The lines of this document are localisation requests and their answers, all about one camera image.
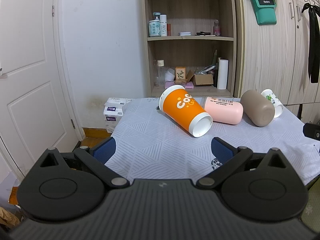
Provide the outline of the orange paper cup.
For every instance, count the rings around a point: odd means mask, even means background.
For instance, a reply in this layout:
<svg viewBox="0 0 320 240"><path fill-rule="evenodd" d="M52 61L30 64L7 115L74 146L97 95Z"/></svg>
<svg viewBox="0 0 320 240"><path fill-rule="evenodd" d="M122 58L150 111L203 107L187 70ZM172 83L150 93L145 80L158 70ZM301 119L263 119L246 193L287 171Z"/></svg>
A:
<svg viewBox="0 0 320 240"><path fill-rule="evenodd" d="M193 137L205 135L213 119L182 85L167 88L159 98L159 109Z"/></svg>

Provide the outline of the white floral cup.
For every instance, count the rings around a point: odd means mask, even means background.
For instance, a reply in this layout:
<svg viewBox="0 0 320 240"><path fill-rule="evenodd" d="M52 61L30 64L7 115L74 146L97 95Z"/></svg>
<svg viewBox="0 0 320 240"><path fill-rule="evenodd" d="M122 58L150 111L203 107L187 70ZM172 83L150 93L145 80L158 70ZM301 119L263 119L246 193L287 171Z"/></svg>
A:
<svg viewBox="0 0 320 240"><path fill-rule="evenodd" d="M281 116L284 110L284 105L277 98L271 89L265 89L262 91L261 95L265 97L274 106L274 118Z"/></svg>

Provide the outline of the pink cup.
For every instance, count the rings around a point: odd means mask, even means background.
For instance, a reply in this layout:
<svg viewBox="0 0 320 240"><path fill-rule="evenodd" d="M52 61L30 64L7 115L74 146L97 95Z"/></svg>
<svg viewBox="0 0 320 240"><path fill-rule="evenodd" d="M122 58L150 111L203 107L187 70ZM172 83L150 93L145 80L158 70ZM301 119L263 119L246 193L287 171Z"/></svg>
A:
<svg viewBox="0 0 320 240"><path fill-rule="evenodd" d="M207 97L204 110L210 114L214 122L237 125L242 120L243 106L239 102Z"/></svg>

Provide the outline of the taupe brown cup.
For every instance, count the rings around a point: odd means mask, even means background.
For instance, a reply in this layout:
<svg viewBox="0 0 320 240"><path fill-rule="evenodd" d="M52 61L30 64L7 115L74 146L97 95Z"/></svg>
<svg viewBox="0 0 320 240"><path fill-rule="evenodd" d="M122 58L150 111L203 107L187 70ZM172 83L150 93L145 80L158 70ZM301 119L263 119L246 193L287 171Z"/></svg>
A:
<svg viewBox="0 0 320 240"><path fill-rule="evenodd" d="M274 106L255 90L244 92L240 103L246 115L258 127L265 127L274 119Z"/></svg>

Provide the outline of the tissue pack stack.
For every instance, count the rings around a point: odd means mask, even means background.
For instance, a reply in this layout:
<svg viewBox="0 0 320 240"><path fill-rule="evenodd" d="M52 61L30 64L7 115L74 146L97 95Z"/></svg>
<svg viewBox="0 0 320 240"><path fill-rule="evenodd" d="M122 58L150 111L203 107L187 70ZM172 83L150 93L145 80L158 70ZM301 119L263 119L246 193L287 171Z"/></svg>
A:
<svg viewBox="0 0 320 240"><path fill-rule="evenodd" d="M108 98L104 106L104 120L108 133L112 134L123 116L123 107L133 99Z"/></svg>

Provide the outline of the white patterned tablecloth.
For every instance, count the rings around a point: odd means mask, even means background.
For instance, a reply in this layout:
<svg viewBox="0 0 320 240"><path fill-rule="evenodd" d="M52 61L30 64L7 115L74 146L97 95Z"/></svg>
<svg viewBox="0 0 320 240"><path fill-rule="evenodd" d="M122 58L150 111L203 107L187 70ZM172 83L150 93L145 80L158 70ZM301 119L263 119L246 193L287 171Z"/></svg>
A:
<svg viewBox="0 0 320 240"><path fill-rule="evenodd" d="M215 122L196 138L157 106L157 98L131 101L112 133L116 151L106 166L129 181L200 179L220 165L211 150L214 137L255 153L280 149L304 184L319 175L319 142L304 136L303 123L288 110L265 127L255 126L246 116L237 125Z"/></svg>

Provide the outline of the white door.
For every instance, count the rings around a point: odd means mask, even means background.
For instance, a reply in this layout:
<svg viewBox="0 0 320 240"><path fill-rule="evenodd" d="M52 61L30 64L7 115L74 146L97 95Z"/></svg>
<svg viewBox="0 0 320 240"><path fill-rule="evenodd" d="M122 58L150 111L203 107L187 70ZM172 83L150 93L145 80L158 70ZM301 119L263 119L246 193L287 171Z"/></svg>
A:
<svg viewBox="0 0 320 240"><path fill-rule="evenodd" d="M1 0L1 155L23 178L82 139L59 40L58 0Z"/></svg>

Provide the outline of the wooden wardrobe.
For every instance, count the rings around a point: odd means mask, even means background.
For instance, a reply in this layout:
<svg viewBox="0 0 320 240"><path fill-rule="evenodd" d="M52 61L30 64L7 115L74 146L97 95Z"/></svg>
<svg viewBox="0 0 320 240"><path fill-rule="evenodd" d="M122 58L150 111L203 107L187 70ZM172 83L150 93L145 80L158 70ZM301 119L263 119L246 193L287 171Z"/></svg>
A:
<svg viewBox="0 0 320 240"><path fill-rule="evenodd" d="M303 5L319 0L276 0L275 25L259 25L252 0L235 0L238 28L236 93L273 90L285 105L319 100L308 76L309 15Z"/></svg>

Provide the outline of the small cardboard box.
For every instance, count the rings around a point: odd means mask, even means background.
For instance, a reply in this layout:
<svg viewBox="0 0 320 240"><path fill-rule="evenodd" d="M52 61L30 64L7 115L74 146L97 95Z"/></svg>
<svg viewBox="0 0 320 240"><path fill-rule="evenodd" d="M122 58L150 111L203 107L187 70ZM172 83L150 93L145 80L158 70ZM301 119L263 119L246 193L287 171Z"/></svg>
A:
<svg viewBox="0 0 320 240"><path fill-rule="evenodd" d="M189 71L186 75L187 81L192 82L195 86L211 86L213 85L212 74L194 74L193 71Z"/></svg>

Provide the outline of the white paper roll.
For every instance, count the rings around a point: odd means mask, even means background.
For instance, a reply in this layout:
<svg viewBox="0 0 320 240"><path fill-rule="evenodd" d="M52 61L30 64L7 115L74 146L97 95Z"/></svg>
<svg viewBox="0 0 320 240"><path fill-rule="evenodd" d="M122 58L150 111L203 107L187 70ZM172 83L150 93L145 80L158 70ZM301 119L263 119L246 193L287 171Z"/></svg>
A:
<svg viewBox="0 0 320 240"><path fill-rule="evenodd" d="M224 90L227 88L228 79L228 60L219 59L217 89Z"/></svg>

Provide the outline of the clear bottle beige cap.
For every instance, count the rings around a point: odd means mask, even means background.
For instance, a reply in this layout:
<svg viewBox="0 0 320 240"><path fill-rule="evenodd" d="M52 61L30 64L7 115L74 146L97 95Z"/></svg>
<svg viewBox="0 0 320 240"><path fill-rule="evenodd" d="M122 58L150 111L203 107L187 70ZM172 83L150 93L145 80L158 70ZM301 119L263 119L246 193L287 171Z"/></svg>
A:
<svg viewBox="0 0 320 240"><path fill-rule="evenodd" d="M154 85L156 87L164 85L164 60L153 61Z"/></svg>

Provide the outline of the wooden picture box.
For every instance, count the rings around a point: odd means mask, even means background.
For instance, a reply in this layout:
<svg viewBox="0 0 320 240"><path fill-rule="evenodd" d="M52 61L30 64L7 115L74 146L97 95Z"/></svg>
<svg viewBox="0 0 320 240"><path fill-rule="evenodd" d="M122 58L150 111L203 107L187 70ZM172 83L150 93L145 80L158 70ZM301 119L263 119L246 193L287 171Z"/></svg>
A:
<svg viewBox="0 0 320 240"><path fill-rule="evenodd" d="M176 67L175 68L175 84L185 84L187 83L186 78L186 68L185 67Z"/></svg>

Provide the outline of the black ribbon bow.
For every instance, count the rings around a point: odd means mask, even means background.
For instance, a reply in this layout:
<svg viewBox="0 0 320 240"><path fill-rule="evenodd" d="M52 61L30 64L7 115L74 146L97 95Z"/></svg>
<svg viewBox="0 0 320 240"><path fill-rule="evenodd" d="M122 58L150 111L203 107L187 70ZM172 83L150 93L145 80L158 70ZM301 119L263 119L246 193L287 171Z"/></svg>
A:
<svg viewBox="0 0 320 240"><path fill-rule="evenodd" d="M308 10L310 41L308 55L308 75L311 83L319 82L319 6L305 3L302 12Z"/></svg>

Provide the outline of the pink small bottle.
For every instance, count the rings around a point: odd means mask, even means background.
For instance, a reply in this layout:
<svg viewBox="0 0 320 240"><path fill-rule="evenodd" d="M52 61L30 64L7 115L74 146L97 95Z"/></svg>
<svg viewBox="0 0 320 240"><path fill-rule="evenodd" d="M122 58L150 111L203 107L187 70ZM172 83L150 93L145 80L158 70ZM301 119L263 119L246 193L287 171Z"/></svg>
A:
<svg viewBox="0 0 320 240"><path fill-rule="evenodd" d="M219 20L218 19L214 19L213 35L221 36L221 28L220 28L220 24L219 24Z"/></svg>

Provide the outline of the wooden shelf unit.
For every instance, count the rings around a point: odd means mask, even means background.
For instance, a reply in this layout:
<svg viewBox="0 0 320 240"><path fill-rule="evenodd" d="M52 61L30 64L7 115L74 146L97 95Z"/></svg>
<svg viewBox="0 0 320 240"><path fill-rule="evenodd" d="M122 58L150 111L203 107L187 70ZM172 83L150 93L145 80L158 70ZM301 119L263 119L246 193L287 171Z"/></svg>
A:
<svg viewBox="0 0 320 240"><path fill-rule="evenodd" d="M150 37L153 13L167 16L167 36ZM214 19L219 20L221 36L213 35ZM165 84L154 85L153 61L164 60L168 68L185 67L193 72L209 66L214 58L228 60L227 88L195 86L196 96L232 97L235 86L237 27L235 0L142 0L142 28L146 94L158 97Z"/></svg>

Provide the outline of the teal lotion bottle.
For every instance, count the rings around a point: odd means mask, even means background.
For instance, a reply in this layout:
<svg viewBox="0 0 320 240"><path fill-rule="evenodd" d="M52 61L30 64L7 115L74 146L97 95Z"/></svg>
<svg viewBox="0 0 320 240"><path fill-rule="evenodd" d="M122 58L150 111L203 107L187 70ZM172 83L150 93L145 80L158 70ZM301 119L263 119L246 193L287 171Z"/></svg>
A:
<svg viewBox="0 0 320 240"><path fill-rule="evenodd" d="M161 35L161 22L160 22L160 12L154 12L154 19L149 21L149 36L159 37Z"/></svg>

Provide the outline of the white tube bottle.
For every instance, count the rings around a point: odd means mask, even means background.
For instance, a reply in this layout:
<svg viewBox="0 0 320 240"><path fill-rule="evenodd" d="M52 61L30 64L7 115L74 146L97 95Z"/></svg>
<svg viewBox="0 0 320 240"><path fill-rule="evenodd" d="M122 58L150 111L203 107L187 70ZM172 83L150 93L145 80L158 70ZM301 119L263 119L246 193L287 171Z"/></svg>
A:
<svg viewBox="0 0 320 240"><path fill-rule="evenodd" d="M161 36L167 36L167 16L165 14L160 15L160 28Z"/></svg>

